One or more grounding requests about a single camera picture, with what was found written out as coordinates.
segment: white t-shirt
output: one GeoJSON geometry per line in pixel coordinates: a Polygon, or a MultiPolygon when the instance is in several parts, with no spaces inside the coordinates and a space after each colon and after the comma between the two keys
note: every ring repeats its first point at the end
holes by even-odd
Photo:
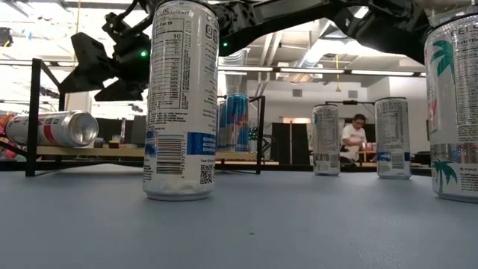
{"type": "MultiPolygon", "coordinates": [[[[353,128],[352,124],[349,124],[348,126],[344,127],[344,130],[342,131],[342,140],[343,139],[352,139],[352,140],[361,140],[362,143],[367,143],[367,137],[365,136],[365,130],[363,128],[360,128],[360,130],[357,130],[353,128]]],[[[351,158],[352,160],[358,160],[359,156],[357,155],[358,150],[360,149],[360,146],[345,146],[346,149],[348,149],[348,152],[341,152],[342,156],[351,158]]]]}

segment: wooden shelf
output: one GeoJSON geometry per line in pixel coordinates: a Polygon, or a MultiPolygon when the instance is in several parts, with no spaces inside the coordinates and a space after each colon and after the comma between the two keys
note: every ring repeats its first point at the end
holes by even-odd
{"type": "MultiPolygon", "coordinates": [[[[64,148],[59,146],[38,146],[38,155],[85,155],[112,157],[144,157],[144,149],[97,149],[97,148],[64,148]]],[[[216,159],[254,161],[253,152],[216,152],[216,159]]]]}

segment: dark hair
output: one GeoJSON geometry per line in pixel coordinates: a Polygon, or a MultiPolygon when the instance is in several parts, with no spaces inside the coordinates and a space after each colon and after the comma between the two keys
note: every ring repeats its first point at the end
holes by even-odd
{"type": "Polygon", "coordinates": [[[356,121],[356,120],[365,121],[365,116],[363,114],[356,114],[355,116],[353,116],[353,121],[356,121]]]}

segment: ceiling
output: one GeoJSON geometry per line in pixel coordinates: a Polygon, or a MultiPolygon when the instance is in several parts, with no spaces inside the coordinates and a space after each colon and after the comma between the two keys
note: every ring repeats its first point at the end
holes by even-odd
{"type": "MultiPolygon", "coordinates": [[[[0,60],[42,58],[45,61],[73,61],[74,54],[69,37],[77,30],[102,42],[110,55],[113,52],[114,42],[101,30],[105,23],[103,18],[110,12],[123,12],[130,1],[89,0],[78,3],[75,0],[30,0],[28,2],[0,0],[0,27],[11,28],[14,41],[11,47],[0,48],[0,60]]],[[[363,10],[357,7],[354,11],[359,13],[363,10]]],[[[125,21],[129,25],[135,25],[145,16],[143,11],[134,10],[125,18],[125,21]]],[[[145,33],[150,34],[151,27],[146,29],[145,33]]],[[[328,50],[322,49],[320,59],[316,63],[323,67],[424,72],[422,65],[405,56],[382,54],[354,43],[327,19],[319,19],[258,38],[247,47],[246,65],[270,63],[271,66],[294,67],[297,62],[305,58],[319,36],[321,40],[332,44],[328,46],[328,50]]],[[[22,89],[29,88],[30,74],[27,67],[14,69],[0,66],[0,72],[13,74],[8,77],[2,75],[0,83],[3,86],[9,83],[7,86],[16,88],[15,92],[22,92],[22,89]]],[[[54,75],[59,81],[63,80],[69,72],[71,72],[70,68],[54,68],[54,75]]],[[[256,80],[258,76],[257,73],[249,73],[247,78],[256,80]]],[[[322,78],[315,78],[314,81],[326,84],[336,79],[336,75],[323,75],[322,78]]],[[[360,82],[361,77],[344,75],[342,80],[360,82]]],[[[44,82],[46,87],[55,88],[48,80],[44,82]]]]}

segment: qr code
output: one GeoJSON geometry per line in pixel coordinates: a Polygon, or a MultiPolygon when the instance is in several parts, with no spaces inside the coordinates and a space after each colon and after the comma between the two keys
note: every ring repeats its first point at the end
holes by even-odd
{"type": "Polygon", "coordinates": [[[211,184],[214,178],[214,165],[201,165],[201,184],[211,184]]]}

